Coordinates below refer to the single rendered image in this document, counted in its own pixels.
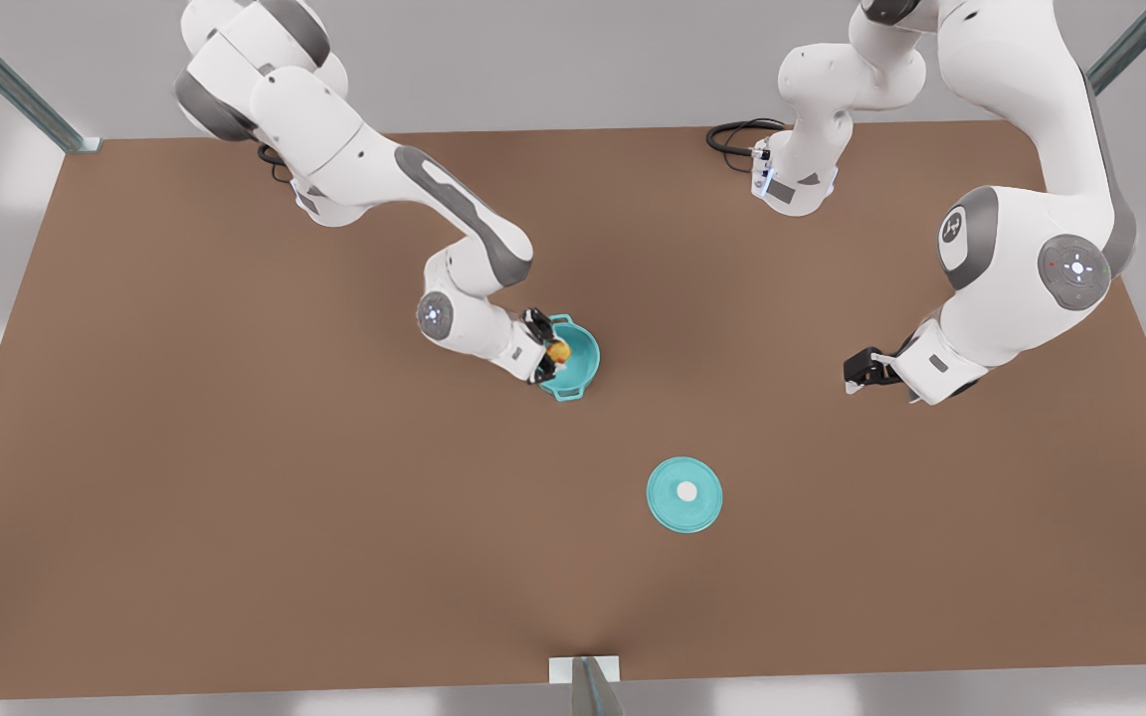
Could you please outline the teal pot lid white knob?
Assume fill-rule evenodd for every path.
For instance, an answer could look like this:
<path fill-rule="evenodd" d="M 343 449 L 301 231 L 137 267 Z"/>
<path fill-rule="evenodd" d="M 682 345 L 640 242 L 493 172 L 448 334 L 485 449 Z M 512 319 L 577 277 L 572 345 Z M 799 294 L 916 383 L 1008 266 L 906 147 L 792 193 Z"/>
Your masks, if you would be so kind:
<path fill-rule="evenodd" d="M 664 459 L 649 477 L 646 498 L 656 521 L 680 534 L 700 533 L 712 526 L 723 506 L 717 474 L 690 456 Z"/>

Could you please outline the teal pot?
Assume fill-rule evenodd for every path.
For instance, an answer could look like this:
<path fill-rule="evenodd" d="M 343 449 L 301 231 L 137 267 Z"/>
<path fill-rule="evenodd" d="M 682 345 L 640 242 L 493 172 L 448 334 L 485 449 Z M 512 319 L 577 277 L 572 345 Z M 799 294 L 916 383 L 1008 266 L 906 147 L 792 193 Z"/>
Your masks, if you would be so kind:
<path fill-rule="evenodd" d="M 556 371 L 554 379 L 537 387 L 554 396 L 556 402 L 576 402 L 599 371 L 601 346 L 595 336 L 578 325 L 570 314 L 555 314 L 551 321 L 556 338 L 570 346 L 570 357 Z"/>

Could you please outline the silver frame post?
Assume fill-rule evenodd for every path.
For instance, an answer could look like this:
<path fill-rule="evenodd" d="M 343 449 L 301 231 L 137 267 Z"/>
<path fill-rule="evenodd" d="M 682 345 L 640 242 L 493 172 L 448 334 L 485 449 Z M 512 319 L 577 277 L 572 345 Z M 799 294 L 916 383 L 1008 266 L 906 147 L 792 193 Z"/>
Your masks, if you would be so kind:
<path fill-rule="evenodd" d="M 64 154 L 96 154 L 101 147 L 99 137 L 83 136 L 66 121 L 48 101 L 24 82 L 14 70 L 0 58 L 0 95 L 19 110 L 28 121 L 55 142 Z"/>
<path fill-rule="evenodd" d="M 1146 8 L 1088 69 L 1088 84 L 1094 94 L 1102 94 L 1145 50 Z"/>
<path fill-rule="evenodd" d="M 622 680 L 620 656 L 551 656 L 547 680 L 570 685 L 570 716 L 625 716 L 613 685 Z"/>

